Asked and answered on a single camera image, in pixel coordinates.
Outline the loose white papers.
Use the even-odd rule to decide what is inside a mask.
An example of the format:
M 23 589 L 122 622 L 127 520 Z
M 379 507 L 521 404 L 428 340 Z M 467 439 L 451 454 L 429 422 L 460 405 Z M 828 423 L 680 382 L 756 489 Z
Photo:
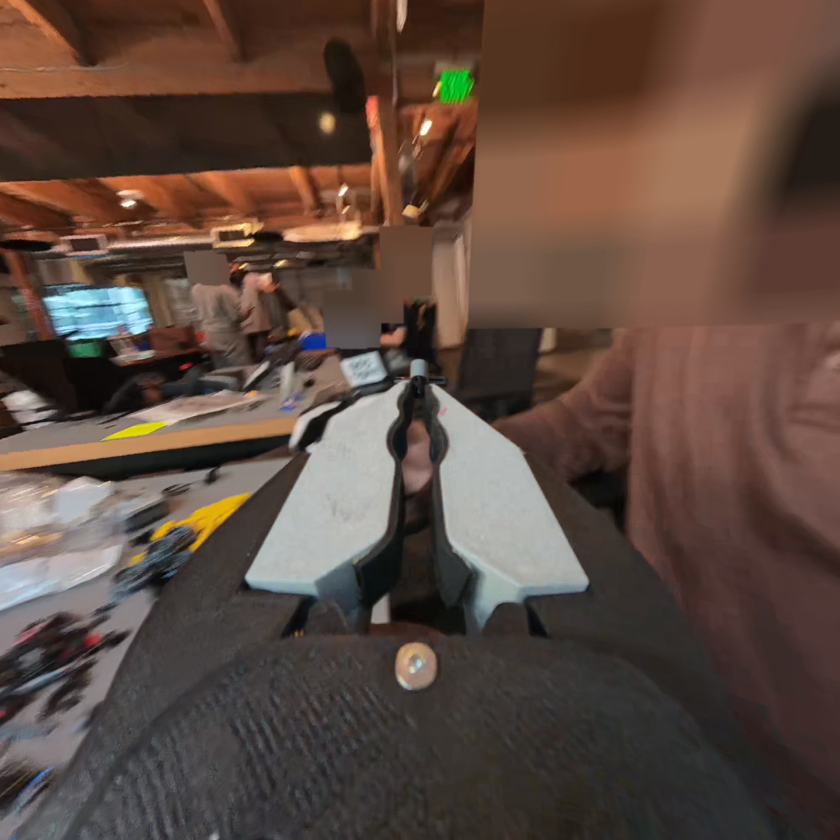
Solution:
M 261 392 L 224 390 L 206 395 L 178 397 L 127 415 L 126 419 L 136 424 L 171 426 L 218 414 L 249 411 L 268 399 L 269 396 Z

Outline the person's right forearm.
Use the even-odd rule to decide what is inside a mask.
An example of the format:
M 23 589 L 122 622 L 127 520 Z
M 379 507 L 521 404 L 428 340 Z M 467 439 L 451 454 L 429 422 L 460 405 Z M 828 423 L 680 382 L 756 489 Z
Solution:
M 653 329 L 624 329 L 569 391 L 492 424 L 566 482 L 629 467 L 634 383 Z

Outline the black disc lamp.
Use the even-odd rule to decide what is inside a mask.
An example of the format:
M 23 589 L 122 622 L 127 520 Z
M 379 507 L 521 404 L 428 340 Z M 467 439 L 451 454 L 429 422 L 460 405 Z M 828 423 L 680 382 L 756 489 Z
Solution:
M 362 114 L 367 101 L 364 71 L 350 43 L 331 38 L 322 58 L 338 109 L 349 115 Z

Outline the bright window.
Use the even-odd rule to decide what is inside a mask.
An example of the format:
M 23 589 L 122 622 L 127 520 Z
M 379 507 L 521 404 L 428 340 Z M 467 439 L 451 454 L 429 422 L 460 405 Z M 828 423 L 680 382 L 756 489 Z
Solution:
M 47 287 L 43 302 L 56 334 L 71 340 L 141 334 L 154 323 L 146 296 L 131 287 Z

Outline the long wood edged table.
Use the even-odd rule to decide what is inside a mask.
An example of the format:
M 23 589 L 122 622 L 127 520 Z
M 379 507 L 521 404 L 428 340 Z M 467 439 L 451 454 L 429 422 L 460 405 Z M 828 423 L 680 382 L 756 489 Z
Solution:
M 53 423 L 6 437 L 1 470 L 116 480 L 179 469 L 213 468 L 285 452 L 298 415 L 323 393 L 342 394 L 337 381 L 313 383 L 289 402 L 278 390 L 253 406 L 197 417 L 150 433 L 117 437 L 141 425 L 131 416 Z

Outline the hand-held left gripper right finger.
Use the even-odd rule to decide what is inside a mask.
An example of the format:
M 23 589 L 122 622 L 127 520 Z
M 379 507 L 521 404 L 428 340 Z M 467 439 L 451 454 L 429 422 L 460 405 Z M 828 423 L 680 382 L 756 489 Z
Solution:
M 590 580 L 518 446 L 425 387 L 437 587 L 480 630 L 500 605 L 576 595 Z

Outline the small clear parts bag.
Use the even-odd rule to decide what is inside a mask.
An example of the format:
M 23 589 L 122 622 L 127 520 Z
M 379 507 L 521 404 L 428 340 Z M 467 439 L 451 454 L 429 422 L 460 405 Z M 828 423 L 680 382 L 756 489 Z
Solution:
M 113 569 L 126 543 L 121 501 L 111 482 L 3 472 L 1 610 Z

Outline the black office chair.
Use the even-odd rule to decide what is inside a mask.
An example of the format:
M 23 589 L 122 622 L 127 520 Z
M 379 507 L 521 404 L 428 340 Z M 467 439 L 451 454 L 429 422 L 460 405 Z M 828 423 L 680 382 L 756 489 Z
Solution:
M 463 404 L 530 403 L 543 330 L 468 328 L 456 398 Z

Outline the pile of small building pieces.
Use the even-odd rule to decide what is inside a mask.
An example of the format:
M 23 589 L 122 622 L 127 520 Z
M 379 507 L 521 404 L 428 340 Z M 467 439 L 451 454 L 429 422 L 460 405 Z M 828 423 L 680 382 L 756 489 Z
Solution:
M 97 716 L 135 629 L 111 606 L 25 626 L 1 660 L 2 838 L 46 797 Z

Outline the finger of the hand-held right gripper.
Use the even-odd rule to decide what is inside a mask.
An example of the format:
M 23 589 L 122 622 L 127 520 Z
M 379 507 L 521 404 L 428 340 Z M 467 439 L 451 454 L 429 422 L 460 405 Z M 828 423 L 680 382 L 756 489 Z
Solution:
M 296 420 L 289 436 L 289 451 L 293 454 L 306 452 L 324 436 L 330 421 L 346 410 L 350 403 L 345 400 L 333 400 L 312 406 Z

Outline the green exit sign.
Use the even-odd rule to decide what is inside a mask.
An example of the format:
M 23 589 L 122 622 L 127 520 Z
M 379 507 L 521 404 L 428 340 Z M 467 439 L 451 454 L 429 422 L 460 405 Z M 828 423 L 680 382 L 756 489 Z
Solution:
M 472 69 L 444 68 L 437 73 L 432 99 L 445 105 L 460 105 L 469 100 L 475 85 Z

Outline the person's right hand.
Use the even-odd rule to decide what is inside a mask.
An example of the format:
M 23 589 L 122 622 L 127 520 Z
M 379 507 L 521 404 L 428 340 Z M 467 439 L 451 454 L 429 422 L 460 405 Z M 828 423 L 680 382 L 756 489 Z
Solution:
M 406 454 L 402 460 L 402 477 L 407 497 L 421 494 L 429 486 L 434 466 L 431 437 L 422 421 L 412 421 L 406 432 Z

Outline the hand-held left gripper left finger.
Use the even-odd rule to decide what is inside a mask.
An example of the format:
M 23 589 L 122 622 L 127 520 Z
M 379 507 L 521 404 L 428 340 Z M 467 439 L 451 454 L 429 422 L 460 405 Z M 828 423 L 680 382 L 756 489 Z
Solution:
M 245 574 L 254 591 L 334 602 L 351 619 L 400 573 L 404 522 L 401 460 L 412 385 L 336 406 L 309 420 L 298 478 Z

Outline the grey desk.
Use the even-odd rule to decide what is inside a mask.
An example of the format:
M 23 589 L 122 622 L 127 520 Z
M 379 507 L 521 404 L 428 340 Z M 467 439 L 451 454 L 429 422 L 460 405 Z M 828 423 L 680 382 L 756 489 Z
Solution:
M 99 785 L 157 718 L 243 651 L 278 639 L 304 615 L 306 596 L 251 589 L 245 574 L 306 464 L 297 455 L 273 477 L 270 462 L 234 470 L 256 493 L 162 589 L 139 591 L 99 615 L 97 630 L 128 631 L 102 655 L 80 703 L 37 721 L 47 699 L 2 727 L 2 838 L 69 838 Z

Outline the yellow grey toy vehicle chassis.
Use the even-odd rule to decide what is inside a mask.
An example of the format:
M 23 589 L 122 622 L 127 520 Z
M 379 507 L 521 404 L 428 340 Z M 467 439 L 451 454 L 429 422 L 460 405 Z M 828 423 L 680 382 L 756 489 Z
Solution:
M 251 496 L 251 493 L 243 493 L 226 497 L 196 509 L 186 518 L 166 521 L 153 530 L 143 551 L 115 574 L 112 580 L 114 597 L 121 599 L 170 581 Z

